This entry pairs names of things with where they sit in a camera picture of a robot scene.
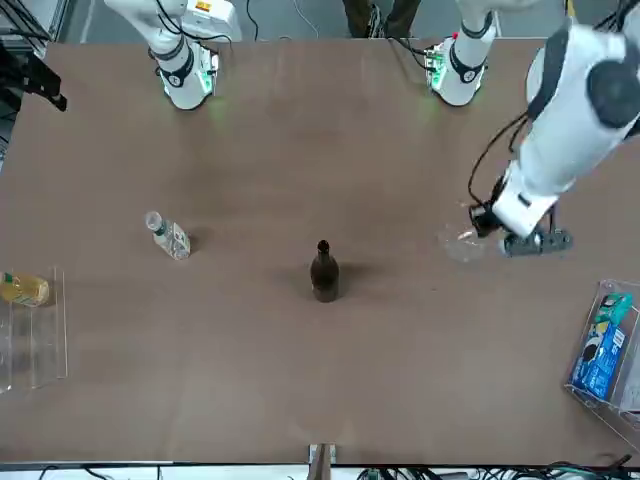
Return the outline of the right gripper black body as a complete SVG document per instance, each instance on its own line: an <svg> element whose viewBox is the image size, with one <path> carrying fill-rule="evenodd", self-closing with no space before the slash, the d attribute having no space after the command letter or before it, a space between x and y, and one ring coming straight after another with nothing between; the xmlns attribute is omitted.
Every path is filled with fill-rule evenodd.
<svg viewBox="0 0 640 480"><path fill-rule="evenodd" d="M1 45L1 102L18 111L21 100L16 91L38 95L59 111L67 109L59 75L32 51L15 53Z"/></svg>

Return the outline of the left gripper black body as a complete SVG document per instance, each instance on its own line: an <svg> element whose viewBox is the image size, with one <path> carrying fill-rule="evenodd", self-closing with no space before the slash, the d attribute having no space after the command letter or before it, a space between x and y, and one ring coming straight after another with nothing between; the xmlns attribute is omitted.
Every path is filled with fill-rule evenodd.
<svg viewBox="0 0 640 480"><path fill-rule="evenodd" d="M471 225L479 238L487 238L501 229L501 221L493 212L494 199L472 204L469 209Z"/></svg>

